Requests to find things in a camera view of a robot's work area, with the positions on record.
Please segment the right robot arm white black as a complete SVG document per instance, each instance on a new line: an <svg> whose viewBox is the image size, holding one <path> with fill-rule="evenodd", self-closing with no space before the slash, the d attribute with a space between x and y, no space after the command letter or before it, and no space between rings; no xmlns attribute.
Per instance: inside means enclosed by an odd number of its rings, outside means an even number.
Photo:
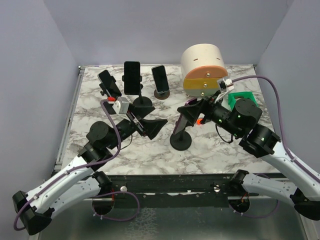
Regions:
<svg viewBox="0 0 320 240"><path fill-rule="evenodd" d="M285 142L270 128L258 123L262 110L248 99L238 100L232 110L213 99L203 98L177 111L193 126L200 114L202 123L214 122L236 139L249 154L260 158L280 171L289 183L264 178L238 170L229 182L236 196L254 193L271 197L292 206L302 216L320 219L320 174L285 148Z"/></svg>

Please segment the purple smartphone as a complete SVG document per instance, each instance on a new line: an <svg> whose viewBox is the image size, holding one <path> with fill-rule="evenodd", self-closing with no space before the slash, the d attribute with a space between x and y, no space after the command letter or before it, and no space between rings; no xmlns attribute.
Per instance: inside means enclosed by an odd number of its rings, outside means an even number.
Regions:
<svg viewBox="0 0 320 240"><path fill-rule="evenodd" d="M197 100L198 100L197 98L192 98L192 99L187 100L184 104L184 107L196 104ZM187 123L188 123L187 119L182 114L180 114L178 120L175 123L175 127L174 127L172 134L176 135L179 132L181 132L182 130L184 130L187 126Z"/></svg>

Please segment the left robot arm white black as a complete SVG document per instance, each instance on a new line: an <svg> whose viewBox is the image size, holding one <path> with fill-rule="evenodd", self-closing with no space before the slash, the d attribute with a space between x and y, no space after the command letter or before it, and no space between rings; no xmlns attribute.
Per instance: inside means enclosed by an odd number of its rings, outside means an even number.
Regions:
<svg viewBox="0 0 320 240"><path fill-rule="evenodd" d="M38 187L18 191L13 197L16 212L13 228L36 235L49 226L54 217L72 205L87 199L112 194L112 181L100 171L122 150L122 142L133 133L153 140L167 119L145 119L155 108L136 107L131 103L100 102L109 123L95 122L89 129L88 142L59 172Z"/></svg>

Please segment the tall black smartphone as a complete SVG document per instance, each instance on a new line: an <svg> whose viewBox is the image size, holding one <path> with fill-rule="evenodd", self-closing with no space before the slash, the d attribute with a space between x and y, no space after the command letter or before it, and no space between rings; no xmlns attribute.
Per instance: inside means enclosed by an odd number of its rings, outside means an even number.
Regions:
<svg viewBox="0 0 320 240"><path fill-rule="evenodd" d="M123 82L126 95L139 95L140 75L140 63L138 61L124 62Z"/></svg>

